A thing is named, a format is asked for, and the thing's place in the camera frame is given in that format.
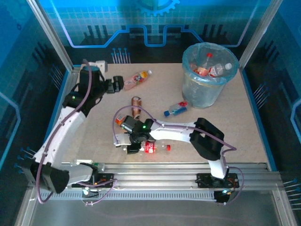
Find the beige work surface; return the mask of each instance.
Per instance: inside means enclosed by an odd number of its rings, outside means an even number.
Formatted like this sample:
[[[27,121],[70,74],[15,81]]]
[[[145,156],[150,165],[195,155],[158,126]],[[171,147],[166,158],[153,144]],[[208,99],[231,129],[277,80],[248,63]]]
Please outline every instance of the beige work surface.
[[[122,75],[125,78],[137,71],[152,70],[149,79],[131,90],[103,96],[87,119],[76,131],[65,161],[92,159],[94,162],[207,162],[199,156],[191,144],[168,141],[171,151],[147,154],[139,152],[127,155],[113,144],[112,118],[123,106],[130,105],[133,96],[142,98],[142,107],[157,120],[168,122],[192,122],[198,117],[210,121],[225,134],[225,142],[235,146],[237,151],[226,154],[228,162],[267,162],[241,75],[237,73],[223,89],[216,102],[206,109],[195,109],[177,115],[164,117],[163,112],[182,100],[183,70],[181,64],[113,64],[108,65],[106,78]],[[131,115],[131,110],[122,113]],[[142,113],[141,120],[147,118]]]

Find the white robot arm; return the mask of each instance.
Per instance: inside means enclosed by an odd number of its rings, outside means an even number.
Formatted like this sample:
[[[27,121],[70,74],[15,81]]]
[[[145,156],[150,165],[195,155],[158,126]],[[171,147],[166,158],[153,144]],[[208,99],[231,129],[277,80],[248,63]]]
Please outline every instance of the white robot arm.
[[[65,154],[73,135],[80,124],[86,119],[92,107],[101,100],[105,93],[118,92],[123,88],[123,79],[121,76],[113,77],[113,81],[105,80],[102,76],[100,67],[92,66],[92,85],[88,99],[83,106],[75,112],[67,121],[62,121],[82,102],[87,93],[88,72],[83,67],[80,72],[80,82],[65,97],[63,109],[60,117],[51,131],[44,145],[35,154],[32,160],[27,160],[23,166],[23,171],[29,181],[36,183],[38,167],[42,166],[40,171],[40,187],[54,193],[61,193],[67,185],[82,181],[93,182],[97,176],[98,169],[93,164],[81,163],[79,165],[62,165],[63,155]],[[55,132],[48,150],[46,144],[55,128],[60,125],[60,129]],[[137,153],[141,148],[142,141],[156,141],[161,139],[170,139],[191,143],[196,151],[208,160],[211,175],[215,178],[224,179],[227,176],[227,168],[222,157],[222,144],[208,136],[202,136],[194,128],[202,129],[211,135],[223,140],[224,134],[206,119],[199,118],[191,123],[168,123],[153,121],[147,119],[145,122],[136,121],[131,116],[127,116],[121,125],[126,134],[117,134],[114,136],[115,146],[126,145],[127,153]]]
[[[223,179],[226,177],[227,167],[222,157],[222,144],[218,141],[200,135],[200,132],[193,128],[200,127],[207,130],[210,134],[223,139],[224,134],[206,119],[199,118],[196,122],[190,123],[170,123],[163,121],[154,121],[147,119],[145,123],[134,120],[127,116],[121,127],[127,134],[117,134],[114,137],[115,146],[127,146],[127,153],[137,153],[141,148],[142,141],[156,140],[178,140],[190,143],[197,152],[208,160],[211,169],[211,175],[215,178]]]

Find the glass panel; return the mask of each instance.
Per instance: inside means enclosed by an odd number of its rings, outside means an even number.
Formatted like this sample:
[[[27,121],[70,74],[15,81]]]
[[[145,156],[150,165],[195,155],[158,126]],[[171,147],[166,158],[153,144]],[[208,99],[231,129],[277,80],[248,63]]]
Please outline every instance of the glass panel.
[[[180,63],[188,46],[203,41],[225,45],[240,58],[270,0],[40,2],[71,60],[80,64],[82,58]]]
[[[80,200],[50,200],[38,206],[32,225],[52,226],[53,216],[57,216],[57,225],[64,226],[77,222],[106,226],[282,225],[271,193],[244,191],[235,202],[235,205],[223,207],[200,201],[122,200],[105,201],[105,204],[87,208]]]
[[[301,179],[300,10],[300,1],[283,1],[246,66],[246,74],[276,166],[282,172],[284,182],[297,178],[298,184]]]
[[[43,143],[65,68],[26,1],[0,1],[0,29],[0,222],[8,226],[28,185],[20,166]]]

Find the bottle in trash can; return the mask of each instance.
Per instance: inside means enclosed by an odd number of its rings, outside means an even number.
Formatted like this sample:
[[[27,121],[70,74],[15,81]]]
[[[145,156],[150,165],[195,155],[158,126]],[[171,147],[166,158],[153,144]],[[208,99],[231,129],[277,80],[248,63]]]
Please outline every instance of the bottle in trash can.
[[[216,64],[209,69],[209,75],[211,77],[222,77],[226,70],[230,70],[232,68],[231,63],[227,63],[225,66],[221,64]]]
[[[207,76],[210,67],[213,66],[213,63],[211,62],[213,54],[212,53],[207,53],[207,59],[206,61],[202,64],[201,67],[198,67],[196,70],[194,70],[195,73],[199,74],[200,76]]]
[[[156,151],[170,151],[171,147],[165,144],[163,140],[157,140],[156,142],[146,141],[144,148],[140,150],[144,150],[145,153],[155,153]]]
[[[125,79],[123,88],[125,90],[129,90],[133,88],[135,85],[138,85],[139,83],[142,83],[145,80],[147,80],[149,75],[151,75],[151,70],[137,72],[131,77]]]
[[[189,103],[186,100],[184,100],[175,105],[170,106],[169,110],[164,112],[164,115],[166,117],[169,116],[170,114],[173,114],[174,116],[176,116],[178,114],[181,114],[181,113],[187,111],[189,107],[190,107]]]

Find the beverage can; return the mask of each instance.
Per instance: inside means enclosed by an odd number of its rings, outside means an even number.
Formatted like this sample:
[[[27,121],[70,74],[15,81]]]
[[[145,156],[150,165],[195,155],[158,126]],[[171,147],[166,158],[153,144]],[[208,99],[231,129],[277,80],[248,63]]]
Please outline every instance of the beverage can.
[[[155,143],[146,141],[144,151],[145,153],[155,153]]]
[[[131,102],[132,102],[132,106],[141,107],[141,105],[142,105],[142,100],[140,97],[133,97]],[[132,114],[133,114],[134,119],[139,120],[141,110],[139,108],[133,107]]]

